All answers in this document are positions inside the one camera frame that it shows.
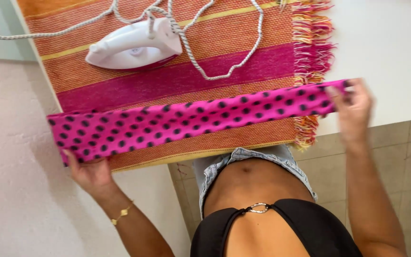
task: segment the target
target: striped woven rug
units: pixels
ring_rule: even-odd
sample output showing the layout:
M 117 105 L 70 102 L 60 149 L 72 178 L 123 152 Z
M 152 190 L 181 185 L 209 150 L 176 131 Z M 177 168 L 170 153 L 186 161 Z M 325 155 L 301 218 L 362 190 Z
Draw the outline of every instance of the striped woven rug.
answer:
M 18 0 L 30 33 L 56 32 L 108 9 L 111 0 Z M 121 0 L 120 14 L 138 17 L 153 0 Z M 166 9 L 164 1 L 159 7 Z M 209 0 L 174 0 L 173 16 L 184 26 Z M 85 62 L 88 47 L 124 26 L 112 14 L 68 34 L 35 39 L 38 54 L 61 108 L 113 109 L 210 100 L 308 82 L 320 82 L 333 47 L 328 0 L 288 0 L 283 12 L 272 0 L 257 1 L 264 11 L 263 39 L 249 61 L 230 78 L 208 81 L 183 54 L 165 67 L 139 73 L 118 72 Z M 258 37 L 259 13 L 248 0 L 220 0 L 187 32 L 191 49 L 209 76 L 226 74 L 241 62 Z M 290 143 L 305 148 L 315 140 L 317 118 L 302 117 L 255 124 L 140 149 L 111 158 L 114 171 L 139 168 Z

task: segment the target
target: tiled floor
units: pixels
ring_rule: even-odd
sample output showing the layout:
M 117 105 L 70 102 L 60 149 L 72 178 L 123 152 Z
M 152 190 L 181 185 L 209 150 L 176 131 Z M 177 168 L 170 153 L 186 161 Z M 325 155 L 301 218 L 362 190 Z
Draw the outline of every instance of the tiled floor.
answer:
M 402 224 L 411 256 L 411 122 L 373 127 L 371 132 L 375 162 Z M 318 203 L 334 213 L 350 230 L 344 153 L 338 134 L 318 137 L 317 143 L 302 153 L 293 151 L 299 167 L 318 194 Z M 199 193 L 191 163 L 184 161 L 169 165 L 190 237 L 201 220 Z

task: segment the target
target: white iron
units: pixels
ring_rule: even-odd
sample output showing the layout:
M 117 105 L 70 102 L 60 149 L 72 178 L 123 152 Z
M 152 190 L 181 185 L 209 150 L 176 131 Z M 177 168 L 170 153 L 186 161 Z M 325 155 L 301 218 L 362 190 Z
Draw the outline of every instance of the white iron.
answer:
M 106 69 L 141 71 L 162 67 L 182 53 L 167 18 L 155 19 L 152 34 L 148 25 L 145 20 L 117 29 L 90 45 L 85 60 Z

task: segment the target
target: light blue denim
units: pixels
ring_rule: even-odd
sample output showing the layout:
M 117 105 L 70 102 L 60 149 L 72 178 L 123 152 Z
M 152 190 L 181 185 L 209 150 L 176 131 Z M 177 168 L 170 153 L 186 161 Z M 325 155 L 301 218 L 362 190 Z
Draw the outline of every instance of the light blue denim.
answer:
M 318 200 L 317 194 L 312 191 L 306 174 L 297 166 L 296 161 L 294 161 L 293 155 L 287 145 L 280 144 L 259 148 L 256 150 L 247 150 L 242 147 L 237 147 L 230 154 L 215 155 L 193 161 L 196 182 L 199 188 L 199 209 L 201 210 L 201 219 L 204 218 L 203 207 L 207 190 L 210 189 L 210 186 L 217 177 L 218 171 L 234 161 L 241 161 L 255 157 L 272 161 L 291 172 L 294 176 L 299 178 L 302 183 L 304 183 L 310 191 L 313 199 L 315 201 Z

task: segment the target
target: black crop top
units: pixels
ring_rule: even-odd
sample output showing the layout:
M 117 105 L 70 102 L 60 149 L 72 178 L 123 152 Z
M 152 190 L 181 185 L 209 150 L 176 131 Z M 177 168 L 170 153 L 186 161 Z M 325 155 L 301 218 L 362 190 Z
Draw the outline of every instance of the black crop top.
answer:
M 269 208 L 285 219 L 310 256 L 362 256 L 339 219 L 316 203 L 281 199 Z M 249 209 L 226 208 L 207 216 L 193 236 L 190 256 L 222 257 L 232 222 Z

